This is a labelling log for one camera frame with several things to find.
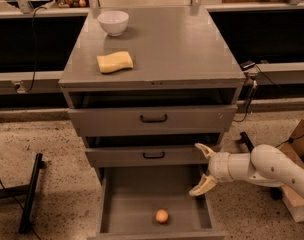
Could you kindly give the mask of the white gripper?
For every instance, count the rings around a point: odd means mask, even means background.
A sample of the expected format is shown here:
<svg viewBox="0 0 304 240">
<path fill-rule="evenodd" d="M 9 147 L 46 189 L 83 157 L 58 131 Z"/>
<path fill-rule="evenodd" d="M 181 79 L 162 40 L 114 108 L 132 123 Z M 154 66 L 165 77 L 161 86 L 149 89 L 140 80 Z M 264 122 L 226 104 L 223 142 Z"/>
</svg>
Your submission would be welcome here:
<svg viewBox="0 0 304 240">
<path fill-rule="evenodd" d="M 189 191 L 190 196 L 200 196 L 207 193 L 216 186 L 217 182 L 233 181 L 229 172 L 229 153 L 215 153 L 210 147 L 202 143 L 196 143 L 195 147 L 209 160 L 208 170 L 210 175 L 203 174 L 201 176 L 200 182 Z"/>
</svg>

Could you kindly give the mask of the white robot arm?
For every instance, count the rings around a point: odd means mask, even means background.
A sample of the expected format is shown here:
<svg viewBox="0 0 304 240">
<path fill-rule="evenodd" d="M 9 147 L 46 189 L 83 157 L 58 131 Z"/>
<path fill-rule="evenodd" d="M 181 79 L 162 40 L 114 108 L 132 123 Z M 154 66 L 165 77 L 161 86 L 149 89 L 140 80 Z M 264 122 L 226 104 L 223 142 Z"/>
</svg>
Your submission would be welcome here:
<svg viewBox="0 0 304 240">
<path fill-rule="evenodd" d="M 189 191 L 190 196 L 203 195 L 217 183 L 245 181 L 266 187 L 287 185 L 304 199 L 304 169 L 273 146 L 261 144 L 238 154 L 214 152 L 201 143 L 195 146 L 208 160 L 208 173 Z"/>
</svg>

